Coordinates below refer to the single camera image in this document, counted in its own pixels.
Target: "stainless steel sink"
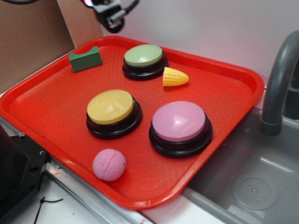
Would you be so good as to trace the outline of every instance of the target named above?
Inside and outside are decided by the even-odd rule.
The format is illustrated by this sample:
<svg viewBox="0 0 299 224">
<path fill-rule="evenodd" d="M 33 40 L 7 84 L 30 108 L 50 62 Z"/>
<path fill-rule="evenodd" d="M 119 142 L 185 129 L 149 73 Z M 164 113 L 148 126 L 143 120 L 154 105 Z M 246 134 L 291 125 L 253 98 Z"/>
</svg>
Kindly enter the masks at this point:
<svg viewBox="0 0 299 224">
<path fill-rule="evenodd" d="M 268 137 L 259 131 L 260 116 L 251 110 L 189 183 L 198 197 L 185 197 L 207 199 L 234 223 L 298 223 L 298 122 L 284 118 L 281 134 Z"/>
</svg>

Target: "red tray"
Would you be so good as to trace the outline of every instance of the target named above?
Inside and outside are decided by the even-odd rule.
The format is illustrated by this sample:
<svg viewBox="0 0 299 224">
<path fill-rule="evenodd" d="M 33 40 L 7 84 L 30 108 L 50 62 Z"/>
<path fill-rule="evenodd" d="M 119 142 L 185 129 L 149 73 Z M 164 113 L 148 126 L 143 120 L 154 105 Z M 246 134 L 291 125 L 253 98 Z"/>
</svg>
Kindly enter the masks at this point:
<svg viewBox="0 0 299 224">
<path fill-rule="evenodd" d="M 169 67 L 186 73 L 187 84 L 163 87 L 162 76 L 128 79 L 122 73 L 124 54 L 140 44 L 144 43 L 117 36 L 96 39 L 74 53 L 97 46 L 102 65 L 74 73 L 64 56 L 0 98 L 3 118 L 112 201 L 134 210 L 155 207 L 178 195 L 264 90 L 262 79 L 249 69 L 166 48 L 162 49 Z M 94 96 L 111 89 L 131 93 L 142 107 L 143 119 L 128 135 L 101 140 L 87 129 L 86 108 Z M 179 100 L 198 104 L 213 125 L 212 142 L 187 159 L 160 155 L 148 138 L 155 111 Z M 105 148 L 121 151 L 127 160 L 125 173 L 114 182 L 97 179 L 92 170 L 95 155 Z"/>
</svg>

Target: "black cable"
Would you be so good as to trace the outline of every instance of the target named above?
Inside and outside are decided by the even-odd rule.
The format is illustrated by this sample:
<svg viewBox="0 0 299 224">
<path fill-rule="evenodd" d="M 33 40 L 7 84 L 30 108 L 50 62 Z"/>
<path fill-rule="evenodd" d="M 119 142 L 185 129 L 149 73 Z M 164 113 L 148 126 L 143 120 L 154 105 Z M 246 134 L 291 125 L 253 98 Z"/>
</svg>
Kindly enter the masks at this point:
<svg viewBox="0 0 299 224">
<path fill-rule="evenodd" d="M 24 4 L 33 3 L 37 0 L 26 0 L 26 1 L 2 0 L 2 1 L 6 1 L 6 2 L 11 3 L 11 4 L 24 5 Z"/>
<path fill-rule="evenodd" d="M 131 5 L 129 5 L 128 7 L 124 8 L 124 10 L 126 11 L 126 14 L 129 14 L 129 12 L 131 12 L 135 6 L 139 3 L 139 0 L 135 0 L 131 3 Z"/>
<path fill-rule="evenodd" d="M 34 220 L 34 224 L 36 224 L 36 222 L 37 222 L 37 218 L 38 218 L 39 212 L 40 212 L 41 207 L 42 207 L 42 204 L 43 204 L 44 202 L 55 203 L 55 202 L 60 202 L 60 201 L 62 201 L 62 200 L 63 200 L 63 198 L 61 198 L 61 199 L 59 199 L 59 200 L 57 200 L 57 201 L 46 201 L 46 200 L 45 200 L 45 197 L 43 197 L 42 200 L 40 200 L 40 203 L 41 203 L 41 204 L 40 204 L 39 209 L 38 209 L 38 212 L 37 212 L 37 214 L 36 214 L 36 218 L 35 218 L 35 220 Z"/>
</svg>

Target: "green foam block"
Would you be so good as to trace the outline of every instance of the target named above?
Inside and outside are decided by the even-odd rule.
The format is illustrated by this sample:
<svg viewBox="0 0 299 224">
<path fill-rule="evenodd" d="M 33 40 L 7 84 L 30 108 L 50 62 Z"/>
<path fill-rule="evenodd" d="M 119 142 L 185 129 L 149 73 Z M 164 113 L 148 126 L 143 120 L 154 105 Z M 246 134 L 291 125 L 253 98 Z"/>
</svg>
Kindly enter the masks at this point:
<svg viewBox="0 0 299 224">
<path fill-rule="evenodd" d="M 71 53 L 69 59 L 74 72 L 103 64 L 98 47 L 81 55 Z"/>
</svg>

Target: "cardboard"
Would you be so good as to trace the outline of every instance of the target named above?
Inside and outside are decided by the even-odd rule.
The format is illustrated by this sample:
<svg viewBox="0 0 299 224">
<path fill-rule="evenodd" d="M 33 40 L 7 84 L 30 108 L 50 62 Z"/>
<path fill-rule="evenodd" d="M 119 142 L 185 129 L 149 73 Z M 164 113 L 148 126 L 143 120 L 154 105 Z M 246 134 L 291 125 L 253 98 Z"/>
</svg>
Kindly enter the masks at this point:
<svg viewBox="0 0 299 224">
<path fill-rule="evenodd" d="M 0 1 L 0 93 L 74 49 L 57 1 Z"/>
<path fill-rule="evenodd" d="M 95 11 L 80 0 L 57 0 L 75 47 L 102 37 L 100 23 Z"/>
</svg>

